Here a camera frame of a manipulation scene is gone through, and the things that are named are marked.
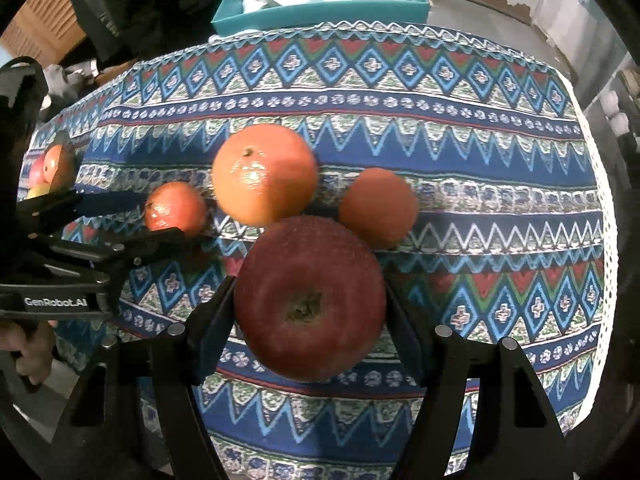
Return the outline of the left human hand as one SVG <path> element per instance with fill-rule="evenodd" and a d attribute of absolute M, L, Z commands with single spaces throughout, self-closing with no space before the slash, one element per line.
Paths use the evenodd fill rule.
<path fill-rule="evenodd" d="M 2 351 L 20 354 L 15 361 L 16 371 L 32 385 L 40 385 L 50 376 L 55 345 L 53 322 L 39 322 L 27 336 L 18 324 L 2 320 L 0 341 Z"/>

